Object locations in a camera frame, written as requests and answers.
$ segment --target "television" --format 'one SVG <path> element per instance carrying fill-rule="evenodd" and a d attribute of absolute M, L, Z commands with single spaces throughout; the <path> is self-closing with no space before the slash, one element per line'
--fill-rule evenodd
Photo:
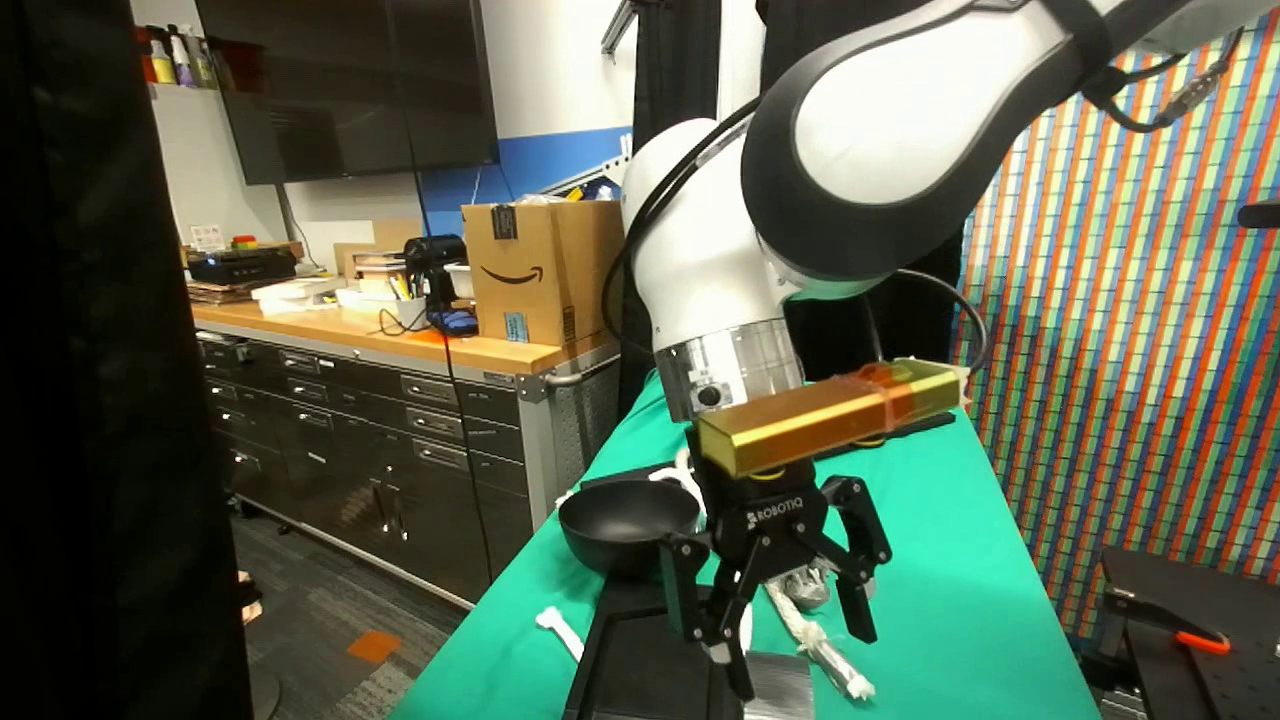
<path fill-rule="evenodd" d="M 195 0 L 245 183 L 498 159 L 479 0 Z"/>

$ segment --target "green tablecloth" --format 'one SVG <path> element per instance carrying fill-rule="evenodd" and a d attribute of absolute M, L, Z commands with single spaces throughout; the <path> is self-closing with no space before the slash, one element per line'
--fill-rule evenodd
<path fill-rule="evenodd" d="M 663 463 L 680 449 L 686 423 L 667 421 L 659 386 L 648 381 L 585 482 Z M 893 546 L 873 585 L 877 646 L 846 634 L 838 595 L 816 607 L 877 700 L 846 700 L 812 666 L 816 717 L 1101 717 L 964 414 L 946 427 L 820 462 L 816 474 L 863 478 Z M 414 681 L 392 720 L 557 720 L 577 666 L 535 629 L 535 611 L 557 604 L 587 637 L 600 585 L 551 516 Z M 793 651 L 763 587 L 751 625 L 751 651 Z"/>

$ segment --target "wooden countertop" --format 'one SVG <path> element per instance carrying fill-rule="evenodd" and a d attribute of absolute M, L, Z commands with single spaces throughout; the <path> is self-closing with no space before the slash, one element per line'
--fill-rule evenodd
<path fill-rule="evenodd" d="M 444 358 L 444 338 L 438 329 L 383 332 L 378 317 L 352 317 L 346 308 L 264 317 L 256 306 L 194 306 L 194 319 L 206 332 L 322 343 L 341 358 L 392 359 L 392 366 L 444 367 L 453 359 L 457 374 L 491 374 L 491 378 L 545 378 L 569 359 L 551 343 L 513 343 L 513 340 L 489 340 L 489 338 L 453 338 Z"/>

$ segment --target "floor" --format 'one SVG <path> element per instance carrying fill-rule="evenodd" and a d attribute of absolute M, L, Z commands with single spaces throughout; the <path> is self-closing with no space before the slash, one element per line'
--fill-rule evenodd
<path fill-rule="evenodd" d="M 383 720 L 466 620 L 460 607 L 261 511 L 238 511 L 264 592 L 245 629 L 256 720 Z"/>

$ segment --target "amazon box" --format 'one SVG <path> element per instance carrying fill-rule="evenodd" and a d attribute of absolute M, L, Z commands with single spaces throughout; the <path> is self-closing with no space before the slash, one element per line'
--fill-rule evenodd
<path fill-rule="evenodd" d="M 615 202 L 466 206 L 466 243 L 479 338 L 557 343 L 564 352 L 607 340 L 607 266 L 623 249 Z"/>

